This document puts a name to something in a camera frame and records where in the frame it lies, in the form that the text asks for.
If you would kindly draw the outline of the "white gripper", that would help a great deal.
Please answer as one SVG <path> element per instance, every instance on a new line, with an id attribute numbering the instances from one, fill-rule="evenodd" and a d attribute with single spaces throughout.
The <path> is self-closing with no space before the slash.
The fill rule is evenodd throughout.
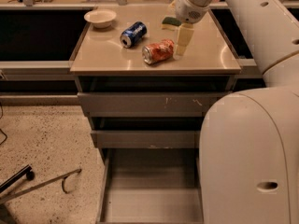
<path id="1" fill-rule="evenodd" d="M 173 0 L 167 10 L 171 14 L 175 13 L 176 18 L 183 22 L 178 28 L 175 45 L 175 54 L 183 56 L 192 39 L 193 24 L 203 19 L 208 11 L 208 6 L 199 7 L 190 0 Z"/>

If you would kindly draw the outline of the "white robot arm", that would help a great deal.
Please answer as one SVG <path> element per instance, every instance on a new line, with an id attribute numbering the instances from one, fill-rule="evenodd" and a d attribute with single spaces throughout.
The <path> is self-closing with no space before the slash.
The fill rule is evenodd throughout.
<path id="1" fill-rule="evenodd" d="M 297 19 L 278 0 L 225 0 L 264 88 L 224 96 L 199 141 L 204 224 L 299 224 Z M 203 18 L 211 0 L 176 0 L 176 16 Z"/>

